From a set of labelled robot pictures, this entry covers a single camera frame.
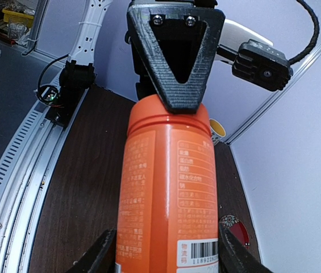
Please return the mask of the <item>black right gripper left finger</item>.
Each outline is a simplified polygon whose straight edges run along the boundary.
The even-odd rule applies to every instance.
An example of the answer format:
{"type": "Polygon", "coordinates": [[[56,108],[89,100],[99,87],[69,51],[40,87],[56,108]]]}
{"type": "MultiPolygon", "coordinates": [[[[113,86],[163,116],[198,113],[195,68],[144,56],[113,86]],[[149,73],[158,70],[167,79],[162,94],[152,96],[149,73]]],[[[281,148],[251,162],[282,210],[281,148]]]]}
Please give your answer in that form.
{"type": "Polygon", "coordinates": [[[106,229],[69,272],[115,272],[116,229],[106,229]]]}

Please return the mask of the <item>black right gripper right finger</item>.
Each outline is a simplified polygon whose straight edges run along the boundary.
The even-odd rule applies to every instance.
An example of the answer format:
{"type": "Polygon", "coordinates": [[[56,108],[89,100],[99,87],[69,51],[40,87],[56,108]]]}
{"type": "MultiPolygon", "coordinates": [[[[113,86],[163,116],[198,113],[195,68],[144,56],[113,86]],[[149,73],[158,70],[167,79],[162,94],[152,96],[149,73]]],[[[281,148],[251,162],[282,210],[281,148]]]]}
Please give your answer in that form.
{"type": "Polygon", "coordinates": [[[221,262],[220,272],[268,272],[271,270],[262,265],[239,240],[224,227],[218,225],[218,249],[221,262]]]}

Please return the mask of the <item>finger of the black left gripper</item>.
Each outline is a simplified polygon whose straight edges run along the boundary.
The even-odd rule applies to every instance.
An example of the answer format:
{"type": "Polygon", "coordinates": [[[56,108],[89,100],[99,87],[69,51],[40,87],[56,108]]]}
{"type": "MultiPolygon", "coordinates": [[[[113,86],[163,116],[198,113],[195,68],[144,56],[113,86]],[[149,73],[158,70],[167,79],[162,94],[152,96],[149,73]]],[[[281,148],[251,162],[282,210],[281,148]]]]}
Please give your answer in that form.
{"type": "Polygon", "coordinates": [[[132,45],[168,112],[198,111],[224,21],[206,7],[128,8],[132,45]]]}
{"type": "Polygon", "coordinates": [[[131,37],[132,58],[134,71],[139,76],[135,84],[138,100],[157,94],[152,81],[152,70],[149,70],[148,56],[144,53],[141,43],[134,36],[131,37]]]}

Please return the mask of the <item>orange pill bottle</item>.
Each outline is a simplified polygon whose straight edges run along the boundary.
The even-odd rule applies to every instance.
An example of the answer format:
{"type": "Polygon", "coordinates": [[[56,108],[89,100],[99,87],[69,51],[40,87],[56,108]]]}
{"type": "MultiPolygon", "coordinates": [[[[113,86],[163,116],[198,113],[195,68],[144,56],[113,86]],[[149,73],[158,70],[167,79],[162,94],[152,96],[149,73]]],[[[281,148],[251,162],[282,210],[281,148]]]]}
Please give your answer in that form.
{"type": "Polygon", "coordinates": [[[169,113],[156,95],[131,110],[116,272],[218,272],[214,146],[204,106],[169,113]]]}

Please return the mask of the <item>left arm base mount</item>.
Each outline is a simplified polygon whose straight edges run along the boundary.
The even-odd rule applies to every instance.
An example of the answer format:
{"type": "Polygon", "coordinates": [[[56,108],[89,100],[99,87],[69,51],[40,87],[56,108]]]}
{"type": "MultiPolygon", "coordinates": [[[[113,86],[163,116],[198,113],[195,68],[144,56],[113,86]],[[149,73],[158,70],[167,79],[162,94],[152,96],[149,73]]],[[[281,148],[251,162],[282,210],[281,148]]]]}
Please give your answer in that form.
{"type": "Polygon", "coordinates": [[[37,89],[35,90],[37,100],[49,107],[45,118],[63,128],[68,127],[84,91],[90,88],[95,80],[92,61],[82,65],[77,60],[67,60],[59,75],[59,86],[43,85],[41,81],[46,70],[54,63],[68,56],[66,54],[56,58],[44,67],[38,78],[37,89]]]}

